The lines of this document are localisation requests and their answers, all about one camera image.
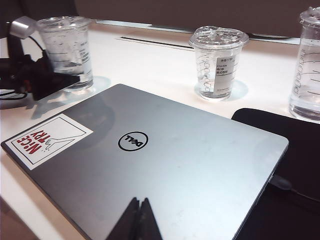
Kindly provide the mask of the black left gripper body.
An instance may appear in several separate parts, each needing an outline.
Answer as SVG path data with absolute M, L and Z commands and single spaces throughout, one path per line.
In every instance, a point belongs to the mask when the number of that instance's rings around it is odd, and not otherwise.
M 0 88 L 15 94 L 32 94 L 41 100 L 54 93 L 54 72 L 48 56 L 44 53 L 37 61 L 29 54 L 19 60 L 0 60 Z

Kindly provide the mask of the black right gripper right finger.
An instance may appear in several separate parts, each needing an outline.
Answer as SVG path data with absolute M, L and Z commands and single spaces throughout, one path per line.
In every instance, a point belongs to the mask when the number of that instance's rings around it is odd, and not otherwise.
M 162 240 L 162 236 L 148 198 L 144 199 L 140 210 L 140 239 Z

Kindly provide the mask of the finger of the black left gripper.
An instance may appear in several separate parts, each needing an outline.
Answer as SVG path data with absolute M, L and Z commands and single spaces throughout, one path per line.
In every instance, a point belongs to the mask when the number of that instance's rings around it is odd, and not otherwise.
M 80 81 L 80 76 L 64 73 L 37 74 L 32 79 L 32 97 L 35 101 L 65 89 Z
M 80 75 L 82 73 L 82 60 L 74 59 L 66 62 L 66 73 Z

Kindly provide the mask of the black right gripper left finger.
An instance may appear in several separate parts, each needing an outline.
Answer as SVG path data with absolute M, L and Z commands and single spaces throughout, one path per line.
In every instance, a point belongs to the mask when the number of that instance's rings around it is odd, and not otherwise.
M 108 240 L 132 240 L 134 237 L 136 220 L 140 207 L 140 201 L 132 198 L 121 217 L 109 233 Z

